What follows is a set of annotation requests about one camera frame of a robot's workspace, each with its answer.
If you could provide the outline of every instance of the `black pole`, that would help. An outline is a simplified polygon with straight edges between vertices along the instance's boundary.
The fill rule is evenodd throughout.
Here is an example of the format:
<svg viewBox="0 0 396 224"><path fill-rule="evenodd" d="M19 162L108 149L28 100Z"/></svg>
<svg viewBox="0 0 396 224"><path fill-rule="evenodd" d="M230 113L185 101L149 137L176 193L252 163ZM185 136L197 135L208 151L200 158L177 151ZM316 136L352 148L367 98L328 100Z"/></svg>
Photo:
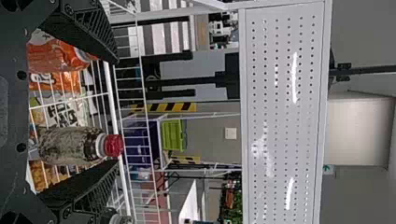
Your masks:
<svg viewBox="0 0 396 224"><path fill-rule="evenodd" d="M354 76L365 74L396 73L396 65L380 65L370 67L355 67L349 69L331 69L330 77Z"/></svg>

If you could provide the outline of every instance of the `snack bag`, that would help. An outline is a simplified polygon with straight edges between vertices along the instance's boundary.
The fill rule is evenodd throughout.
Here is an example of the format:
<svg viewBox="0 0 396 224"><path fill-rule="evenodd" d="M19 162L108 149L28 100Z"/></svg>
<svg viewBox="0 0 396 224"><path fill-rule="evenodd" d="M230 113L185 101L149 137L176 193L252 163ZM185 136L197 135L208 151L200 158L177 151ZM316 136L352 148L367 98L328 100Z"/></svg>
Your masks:
<svg viewBox="0 0 396 224"><path fill-rule="evenodd" d="M29 89L31 91L50 91L52 86L55 91L81 92L78 76L77 71L46 74L31 73L29 75Z"/></svg>
<svg viewBox="0 0 396 224"><path fill-rule="evenodd" d="M37 99L42 105L49 105L45 107L46 118L48 120L49 127L85 127L89 125L87 121L87 113L89 112L88 102L86 100L73 100L72 94L67 93L62 96L59 93L55 93L55 102L60 103L54 105L53 97Z"/></svg>
<svg viewBox="0 0 396 224"><path fill-rule="evenodd" d="M58 169L56 166L53 165L44 164L44 170L41 161L29 161L29 165L32 173L33 182L35 184L35 190L37 192L43 191L46 188L47 185L45 178L47 178L47 183L49 187L68 178L67 173L63 171L63 169Z"/></svg>
<svg viewBox="0 0 396 224"><path fill-rule="evenodd" d="M31 73L80 71L96 57L68 45L62 40L36 29L27 44L27 59Z"/></svg>
<svg viewBox="0 0 396 224"><path fill-rule="evenodd" d="M38 105L40 105L40 103L37 101L37 99L35 97L31 97L30 98L30 107L35 107ZM30 122L34 123L35 125L46 123L46 118L45 118L42 108L32 109L32 117L33 117L33 120L30 120Z"/></svg>

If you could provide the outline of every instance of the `black and white striped wall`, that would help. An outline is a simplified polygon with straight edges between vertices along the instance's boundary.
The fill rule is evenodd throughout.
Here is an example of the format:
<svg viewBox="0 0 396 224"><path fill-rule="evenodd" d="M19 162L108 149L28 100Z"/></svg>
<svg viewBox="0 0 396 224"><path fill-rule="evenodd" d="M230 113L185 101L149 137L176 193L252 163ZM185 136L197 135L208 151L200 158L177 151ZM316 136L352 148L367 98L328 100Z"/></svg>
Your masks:
<svg viewBox="0 0 396 224"><path fill-rule="evenodd" d="M117 4L127 6L127 0L113 0ZM125 14L122 9L102 1L109 18ZM135 3L137 11L147 12L179 7L190 7L191 3L182 0L137 0ZM140 54L166 54L179 53L186 49L195 49L194 46L193 16L190 21L173 21L152 25L138 26ZM121 58L137 56L136 28L126 26L115 26L114 34L119 46Z"/></svg>

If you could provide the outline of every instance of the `white wall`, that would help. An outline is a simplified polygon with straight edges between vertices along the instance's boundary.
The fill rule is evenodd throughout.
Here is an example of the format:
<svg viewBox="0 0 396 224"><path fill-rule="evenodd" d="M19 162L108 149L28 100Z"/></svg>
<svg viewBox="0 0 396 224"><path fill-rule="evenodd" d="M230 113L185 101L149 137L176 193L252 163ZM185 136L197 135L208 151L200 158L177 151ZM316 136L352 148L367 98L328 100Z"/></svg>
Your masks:
<svg viewBox="0 0 396 224"><path fill-rule="evenodd" d="M395 197L383 168L343 167L324 176L320 224L395 223Z"/></svg>

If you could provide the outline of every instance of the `white pegboard panel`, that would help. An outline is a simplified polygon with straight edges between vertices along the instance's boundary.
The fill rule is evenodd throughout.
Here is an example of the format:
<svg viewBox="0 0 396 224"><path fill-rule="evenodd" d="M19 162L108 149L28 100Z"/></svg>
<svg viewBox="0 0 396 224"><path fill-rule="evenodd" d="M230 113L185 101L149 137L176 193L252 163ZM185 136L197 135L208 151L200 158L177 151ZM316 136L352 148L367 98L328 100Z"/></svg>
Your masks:
<svg viewBox="0 0 396 224"><path fill-rule="evenodd" d="M327 72L322 75L328 49L324 9L325 3L317 2L241 13L244 220L249 224L316 223L325 128L320 113L326 104L321 100L327 95L321 86L328 78Z"/></svg>

